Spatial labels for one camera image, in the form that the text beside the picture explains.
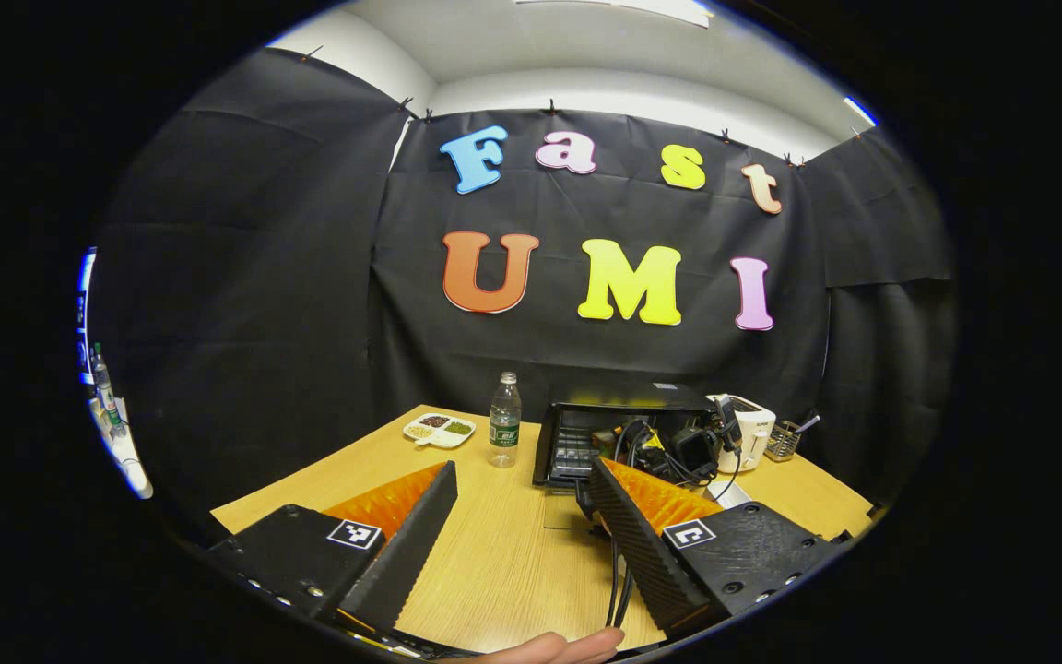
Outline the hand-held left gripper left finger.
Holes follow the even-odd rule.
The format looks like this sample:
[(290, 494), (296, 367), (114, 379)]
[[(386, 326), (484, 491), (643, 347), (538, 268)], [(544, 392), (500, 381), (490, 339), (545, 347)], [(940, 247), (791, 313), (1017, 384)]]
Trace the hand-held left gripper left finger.
[(379, 634), (399, 619), (456, 500), (446, 461), (325, 510), (282, 504), (206, 557), (304, 618)]

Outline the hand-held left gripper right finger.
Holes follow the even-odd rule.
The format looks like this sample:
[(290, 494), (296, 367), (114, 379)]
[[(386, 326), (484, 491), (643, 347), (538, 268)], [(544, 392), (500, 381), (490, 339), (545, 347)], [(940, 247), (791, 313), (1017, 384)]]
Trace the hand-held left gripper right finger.
[(759, 608), (844, 550), (766, 504), (724, 508), (612, 459), (598, 459), (586, 490), (669, 639)]

